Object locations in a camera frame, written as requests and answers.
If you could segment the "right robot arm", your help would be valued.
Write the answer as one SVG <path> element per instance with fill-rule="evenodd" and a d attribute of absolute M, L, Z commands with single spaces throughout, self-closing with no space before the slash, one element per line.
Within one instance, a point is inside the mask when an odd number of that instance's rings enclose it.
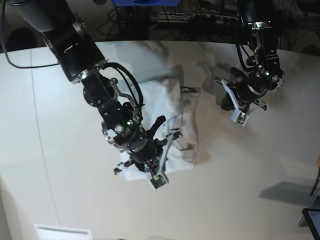
<path fill-rule="evenodd" d="M 86 102 L 101 115 L 107 141 L 129 159 L 115 173 L 135 165 L 144 177 L 165 177 L 168 141 L 155 139 L 165 121 L 142 126 L 144 98 L 134 76 L 122 65 L 108 62 L 65 0 L 11 0 L 9 4 L 44 38 L 71 83 L 83 84 Z"/>

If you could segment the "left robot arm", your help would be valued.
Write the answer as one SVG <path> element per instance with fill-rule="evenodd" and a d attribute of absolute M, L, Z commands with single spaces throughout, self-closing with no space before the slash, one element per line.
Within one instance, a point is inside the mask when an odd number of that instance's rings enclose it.
<path fill-rule="evenodd" d="M 227 87 L 221 102 L 225 111 L 235 110 L 233 101 L 245 114 L 251 104 L 260 105 L 267 92 L 280 87 L 284 72 L 280 67 L 278 49 L 278 13 L 271 0 L 237 1 L 240 22 L 235 27 L 234 43 L 242 69 L 232 67 L 237 78 Z"/>

